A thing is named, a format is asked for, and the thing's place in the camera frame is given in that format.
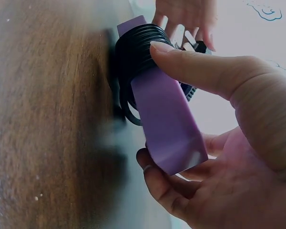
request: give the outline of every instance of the wood grain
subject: wood grain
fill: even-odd
[[[126,0],[0,0],[0,229],[169,227],[126,188],[128,156],[96,142],[112,120],[113,28],[131,17]]]

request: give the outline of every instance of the black plastic part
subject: black plastic part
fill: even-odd
[[[144,24],[129,30],[120,37],[115,46],[121,109],[125,117],[135,125],[142,124],[141,120],[136,118],[129,108],[130,104],[137,110],[131,81],[134,77],[156,66],[149,51],[151,41],[164,42],[173,46],[164,30],[154,24]],[[197,43],[199,45],[196,51],[205,53],[207,50],[205,44]],[[196,88],[184,83],[180,83],[180,85],[187,100],[190,101]]]

